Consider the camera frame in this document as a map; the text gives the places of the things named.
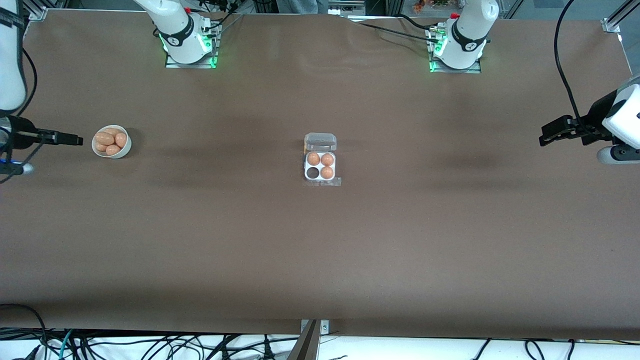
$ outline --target black band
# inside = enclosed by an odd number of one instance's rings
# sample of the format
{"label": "black band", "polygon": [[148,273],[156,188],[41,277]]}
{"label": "black band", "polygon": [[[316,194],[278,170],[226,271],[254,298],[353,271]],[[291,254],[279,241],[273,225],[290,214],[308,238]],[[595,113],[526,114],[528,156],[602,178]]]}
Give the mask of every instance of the black band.
{"label": "black band", "polygon": [[453,39],[457,43],[459,43],[460,46],[462,46],[462,51],[466,51],[468,53],[476,50],[480,45],[482,45],[482,43],[486,39],[486,35],[477,40],[472,40],[462,35],[460,31],[458,31],[458,20],[456,20],[456,22],[453,23],[453,26],[451,26],[451,30],[452,30],[451,33],[453,35]]}
{"label": "black band", "polygon": [[193,18],[189,15],[187,15],[187,17],[189,18],[189,23],[182,31],[179,31],[175,34],[166,34],[160,31],[160,36],[162,36],[165,42],[167,42],[171,46],[178,47],[182,46],[182,42],[184,41],[184,39],[191,36],[191,33],[193,32]]}
{"label": "black band", "polygon": [[12,13],[5,8],[0,8],[0,25],[7,26],[8,28],[16,25],[18,28],[24,30],[24,19],[16,13]]}

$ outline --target gray fabric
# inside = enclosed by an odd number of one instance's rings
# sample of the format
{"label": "gray fabric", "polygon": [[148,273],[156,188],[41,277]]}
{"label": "gray fabric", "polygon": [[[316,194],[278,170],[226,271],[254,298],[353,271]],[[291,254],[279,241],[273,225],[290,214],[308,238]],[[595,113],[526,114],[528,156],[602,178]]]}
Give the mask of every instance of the gray fabric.
{"label": "gray fabric", "polygon": [[276,0],[280,13],[327,13],[329,0]]}

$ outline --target bowl of eggs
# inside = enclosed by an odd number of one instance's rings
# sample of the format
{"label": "bowl of eggs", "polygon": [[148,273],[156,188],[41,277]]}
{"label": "bowl of eggs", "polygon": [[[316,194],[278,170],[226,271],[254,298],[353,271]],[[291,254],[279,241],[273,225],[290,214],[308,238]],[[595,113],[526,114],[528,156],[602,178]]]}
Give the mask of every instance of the bowl of eggs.
{"label": "bowl of eggs", "polygon": [[122,126],[105,126],[93,136],[91,148],[101,158],[120,159],[131,150],[131,138]]}

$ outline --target brown egg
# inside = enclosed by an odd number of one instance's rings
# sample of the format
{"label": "brown egg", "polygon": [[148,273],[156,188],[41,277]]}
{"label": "brown egg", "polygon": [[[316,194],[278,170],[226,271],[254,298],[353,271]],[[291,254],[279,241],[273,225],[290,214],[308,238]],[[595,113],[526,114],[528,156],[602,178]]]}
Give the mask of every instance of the brown egg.
{"label": "brown egg", "polygon": [[113,138],[113,135],[109,133],[105,133],[104,131],[100,131],[95,135],[95,141],[97,143],[101,143],[102,145],[109,146],[112,143],[114,143],[116,140]]}
{"label": "brown egg", "polygon": [[311,166],[320,164],[320,155],[316,152],[310,152],[309,155],[307,155],[307,163],[310,163]]}
{"label": "brown egg", "polygon": [[116,134],[116,145],[119,147],[124,147],[124,144],[127,143],[127,134],[118,133]]}
{"label": "brown egg", "polygon": [[120,152],[120,148],[117,145],[107,146],[107,149],[106,149],[107,156],[115,155],[119,152]]}
{"label": "brown egg", "polygon": [[326,167],[333,165],[333,156],[331,154],[322,155],[322,165]]}
{"label": "brown egg", "polygon": [[116,129],[115,127],[107,127],[105,130],[103,130],[105,133],[107,134],[111,134],[111,136],[116,136],[117,134],[121,133],[122,131]]}
{"label": "brown egg", "polygon": [[323,167],[322,170],[320,170],[320,176],[322,176],[323,179],[331,179],[333,176],[333,169],[330,167]]}

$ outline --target white floor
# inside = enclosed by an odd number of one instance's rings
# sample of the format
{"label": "white floor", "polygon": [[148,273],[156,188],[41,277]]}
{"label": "white floor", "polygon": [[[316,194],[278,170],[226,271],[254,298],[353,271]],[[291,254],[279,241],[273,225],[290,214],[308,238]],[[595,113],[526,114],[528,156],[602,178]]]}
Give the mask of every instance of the white floor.
{"label": "white floor", "polygon": [[[269,336],[270,339],[285,338],[290,336]],[[155,338],[101,338],[99,341],[110,341],[125,343],[137,340],[151,340]],[[202,336],[200,337],[205,346],[215,346],[222,336]],[[261,343],[262,335],[245,335],[230,343],[230,347],[245,347],[254,343]],[[295,341],[286,341],[271,344],[271,349],[278,354],[290,350]],[[336,358],[347,356],[346,360],[389,360],[389,359],[420,359],[420,360],[472,360],[484,340],[465,339],[417,339],[417,338],[362,338],[349,336],[323,336],[318,354],[318,360],[335,360]],[[58,347],[57,341],[52,341],[52,345]],[[0,341],[0,360],[14,360],[26,357],[38,345],[37,340],[13,340]],[[546,360],[566,359],[569,351],[569,343],[561,342],[538,342]],[[107,360],[140,360],[142,355],[150,347],[149,343],[135,345],[97,345],[93,347],[98,354]],[[533,346],[530,346],[532,353],[537,360],[537,355]],[[153,360],[165,360],[168,357],[168,347],[156,355]],[[177,352],[174,360],[198,360],[202,356],[194,350],[184,350]],[[254,360],[260,354],[254,351],[244,351],[238,353],[233,359]],[[55,356],[49,352],[47,360],[56,360]],[[220,360],[221,354],[214,357]],[[524,341],[517,340],[492,340],[481,360],[517,360],[529,359],[524,350]],[[637,360],[640,359],[640,346],[617,345],[617,344],[595,344],[576,343],[571,360]],[[36,360],[44,360],[44,351],[41,348]]]}

